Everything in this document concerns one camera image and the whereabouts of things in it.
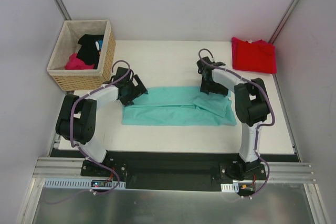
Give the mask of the teal t shirt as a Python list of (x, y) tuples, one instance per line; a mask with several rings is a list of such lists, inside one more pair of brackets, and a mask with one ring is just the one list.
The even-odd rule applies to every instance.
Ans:
[(237, 125), (229, 94), (206, 94), (196, 86), (149, 88), (133, 103), (123, 108), (123, 125)]

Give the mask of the woven wicker basket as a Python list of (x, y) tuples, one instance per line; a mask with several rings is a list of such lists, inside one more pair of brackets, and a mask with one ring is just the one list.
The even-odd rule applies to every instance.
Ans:
[[(70, 56), (80, 48), (78, 40), (85, 34), (103, 35), (97, 69), (66, 70)], [(60, 31), (47, 72), (64, 91), (96, 89), (111, 77), (115, 47), (109, 20), (67, 20)]]

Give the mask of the red t shirt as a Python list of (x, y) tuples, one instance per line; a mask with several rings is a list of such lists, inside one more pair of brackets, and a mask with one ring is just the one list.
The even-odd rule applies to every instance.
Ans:
[(248, 42), (233, 37), (232, 62), (235, 70), (277, 73), (275, 47), (264, 40)]

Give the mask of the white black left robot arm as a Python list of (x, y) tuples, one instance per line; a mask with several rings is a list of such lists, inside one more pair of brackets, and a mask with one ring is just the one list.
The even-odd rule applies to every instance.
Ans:
[(118, 67), (115, 76), (99, 88), (83, 96), (65, 96), (56, 123), (56, 133), (80, 148), (85, 158), (94, 160), (92, 169), (99, 176), (110, 173), (111, 164), (105, 160), (107, 150), (95, 137), (97, 111), (114, 101), (126, 107), (148, 91), (131, 69)]

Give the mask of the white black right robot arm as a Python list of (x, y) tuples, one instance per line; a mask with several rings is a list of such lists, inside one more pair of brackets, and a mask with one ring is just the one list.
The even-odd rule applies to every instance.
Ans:
[(258, 160), (259, 129), (267, 116), (274, 116), (270, 108), (262, 79), (249, 80), (227, 68), (221, 62), (211, 62), (205, 57), (197, 61), (197, 72), (202, 76), (200, 91), (227, 96), (234, 94), (235, 113), (242, 124), (239, 157), (243, 161), (236, 166), (236, 173), (248, 179), (255, 173), (252, 162)]

